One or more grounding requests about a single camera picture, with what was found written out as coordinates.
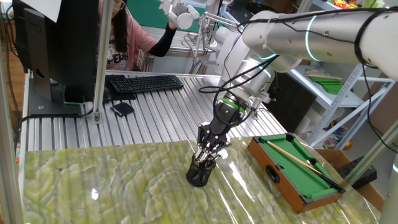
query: pool cue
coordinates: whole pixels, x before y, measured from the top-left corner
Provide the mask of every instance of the pool cue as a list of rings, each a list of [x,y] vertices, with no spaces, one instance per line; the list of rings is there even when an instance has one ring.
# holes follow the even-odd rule
[[[319,176],[320,178],[322,178],[324,181],[328,182],[329,184],[331,184],[335,189],[337,190],[343,190],[343,187],[338,184],[337,182],[335,182],[334,180],[330,179],[329,177],[325,176],[324,174],[322,174],[321,172],[317,171],[315,168],[309,166],[308,164],[306,164],[305,162],[301,161],[300,159],[297,159],[295,156],[291,155],[290,153],[286,152],[285,150],[283,150],[282,148],[280,148],[279,146],[275,145],[274,143],[267,141],[267,144],[272,146],[274,149],[278,150],[279,152],[281,152],[282,154],[284,154],[285,156],[291,158],[293,161],[295,161],[296,163],[300,164],[301,166],[304,166],[305,168],[309,169],[310,171],[312,171],[314,174],[316,174],[317,176]]]

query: person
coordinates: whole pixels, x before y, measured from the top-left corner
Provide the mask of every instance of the person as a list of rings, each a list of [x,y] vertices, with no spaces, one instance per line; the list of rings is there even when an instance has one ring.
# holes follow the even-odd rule
[[[163,37],[157,41],[138,24],[126,7],[127,0],[114,0],[108,48],[108,70],[133,71],[134,52],[163,57],[169,51],[177,28],[169,21]],[[102,0],[99,0],[101,15]]]

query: white sheet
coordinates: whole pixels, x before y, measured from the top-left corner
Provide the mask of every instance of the white sheet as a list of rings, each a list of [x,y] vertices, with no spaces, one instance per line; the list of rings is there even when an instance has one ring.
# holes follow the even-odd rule
[[[30,7],[57,22],[62,0],[22,0]]]

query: robotic hand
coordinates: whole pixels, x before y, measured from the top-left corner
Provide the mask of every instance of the robotic hand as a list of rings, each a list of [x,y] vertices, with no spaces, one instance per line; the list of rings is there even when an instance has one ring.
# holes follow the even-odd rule
[[[188,29],[193,21],[199,19],[199,12],[191,5],[186,6],[185,0],[159,0],[159,9],[163,10],[165,15],[172,23],[181,28]]]

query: monitor stand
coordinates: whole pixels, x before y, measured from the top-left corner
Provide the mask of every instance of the monitor stand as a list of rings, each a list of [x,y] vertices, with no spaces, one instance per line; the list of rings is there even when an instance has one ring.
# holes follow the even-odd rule
[[[28,114],[60,116],[81,114],[80,105],[64,103],[65,87],[60,83],[54,85],[50,83],[44,15],[32,9],[25,9],[25,22],[33,73],[33,78],[29,79]]]
[[[78,115],[80,105],[66,105],[63,101],[64,87],[61,84],[49,84],[51,97],[43,97],[40,88],[34,85],[34,79],[29,79],[28,115]]]

